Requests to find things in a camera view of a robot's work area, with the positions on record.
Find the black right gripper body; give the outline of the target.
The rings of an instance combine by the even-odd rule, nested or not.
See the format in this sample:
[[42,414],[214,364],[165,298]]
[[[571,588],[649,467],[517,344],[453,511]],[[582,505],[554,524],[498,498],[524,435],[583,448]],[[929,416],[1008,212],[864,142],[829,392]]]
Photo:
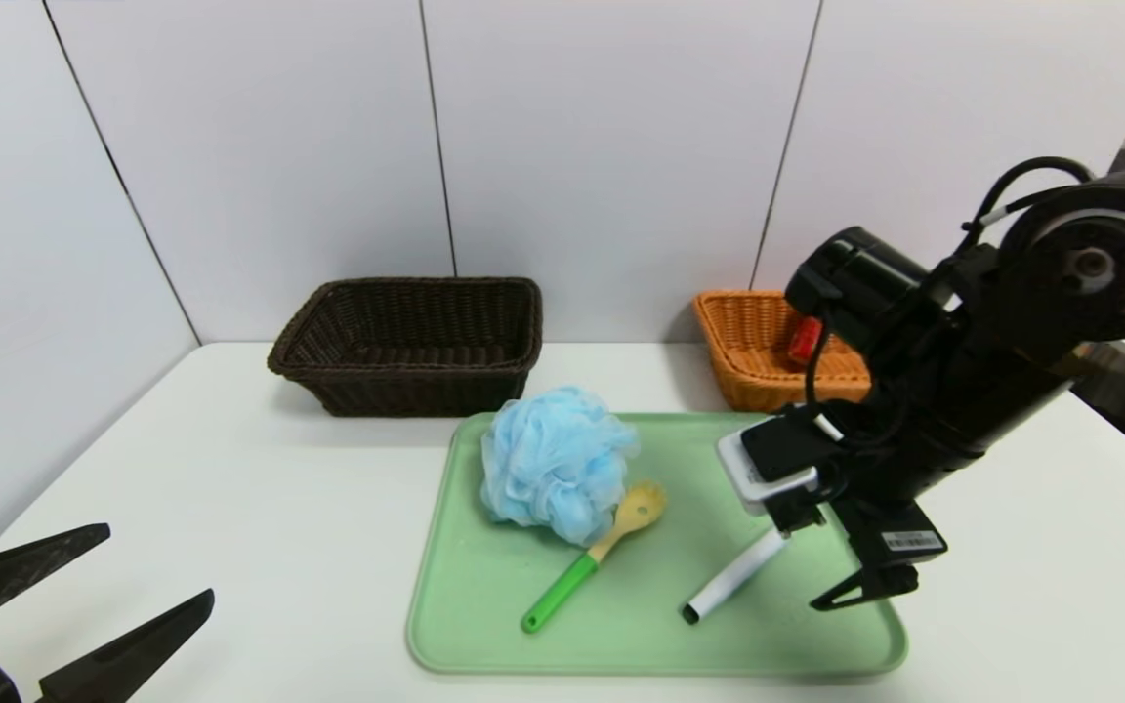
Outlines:
[[947,551],[919,506],[921,494],[986,456],[986,441],[903,434],[879,447],[842,440],[832,460],[843,488],[830,501],[862,568],[919,564]]

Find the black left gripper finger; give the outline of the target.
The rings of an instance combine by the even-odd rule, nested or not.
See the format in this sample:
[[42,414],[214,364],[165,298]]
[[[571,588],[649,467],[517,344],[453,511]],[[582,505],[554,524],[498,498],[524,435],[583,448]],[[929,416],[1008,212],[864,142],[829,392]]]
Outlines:
[[128,702],[213,614],[205,589],[40,678],[40,702]]
[[110,538],[110,525],[79,526],[0,552],[0,606]]

